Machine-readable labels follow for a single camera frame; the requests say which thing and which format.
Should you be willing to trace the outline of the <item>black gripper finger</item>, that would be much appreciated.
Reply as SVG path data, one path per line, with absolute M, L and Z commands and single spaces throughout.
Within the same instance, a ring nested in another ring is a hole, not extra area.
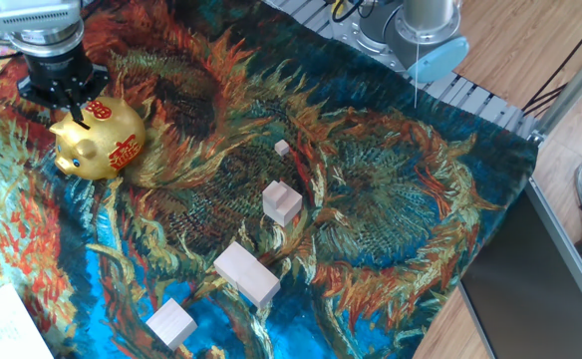
M 94 67 L 86 79 L 77 77 L 71 80 L 71 115 L 73 121 L 85 130 L 90 128 L 84 122 L 82 108 L 95 100 L 107 86 L 110 74 L 106 67 Z
M 76 123 L 80 121 L 80 103 L 61 81 L 36 83 L 31 78 L 24 78 L 17 83 L 17 89 L 23 99 L 52 110 L 68 110 Z

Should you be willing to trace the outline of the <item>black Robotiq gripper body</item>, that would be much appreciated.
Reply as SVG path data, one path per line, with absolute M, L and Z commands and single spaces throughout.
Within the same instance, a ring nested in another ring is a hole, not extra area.
M 25 55 L 28 77 L 24 79 L 24 93 L 51 93 L 55 84 L 75 93 L 89 93 L 95 88 L 93 64 L 83 47 L 75 47 L 69 52 L 40 57 Z

